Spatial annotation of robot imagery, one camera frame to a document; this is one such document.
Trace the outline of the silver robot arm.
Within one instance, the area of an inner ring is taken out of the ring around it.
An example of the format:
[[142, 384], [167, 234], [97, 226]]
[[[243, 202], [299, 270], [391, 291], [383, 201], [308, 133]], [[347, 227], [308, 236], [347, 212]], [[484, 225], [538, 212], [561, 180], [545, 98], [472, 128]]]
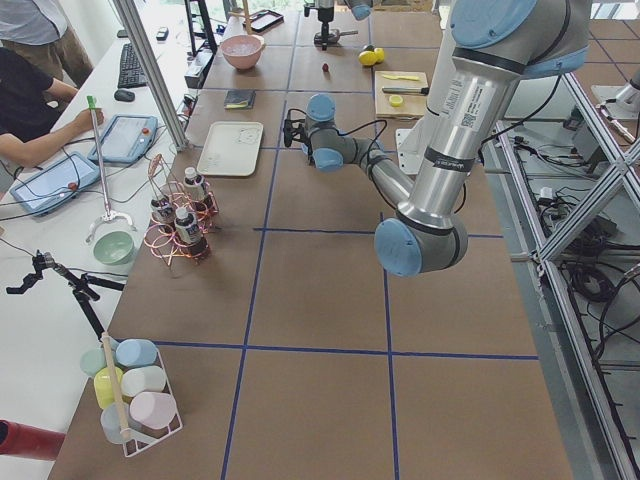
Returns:
[[316, 168], [359, 166], [394, 206], [374, 244], [396, 276], [447, 269], [468, 240], [455, 205], [475, 159], [520, 81], [578, 69], [588, 50], [589, 1], [455, 1], [414, 131], [422, 163], [409, 178], [372, 139], [338, 130], [335, 102], [317, 94], [297, 132]]
[[[357, 21], [367, 18], [372, 11], [371, 1], [346, 0], [344, 4]], [[342, 31], [331, 29], [330, 23], [334, 20], [335, 2], [330, 0], [314, 1], [310, 6], [305, 7], [305, 15], [313, 9], [317, 11], [317, 18], [321, 22], [321, 29], [314, 35], [314, 44], [326, 50], [329, 45], [335, 45], [343, 36], [355, 35], [357, 30]]]

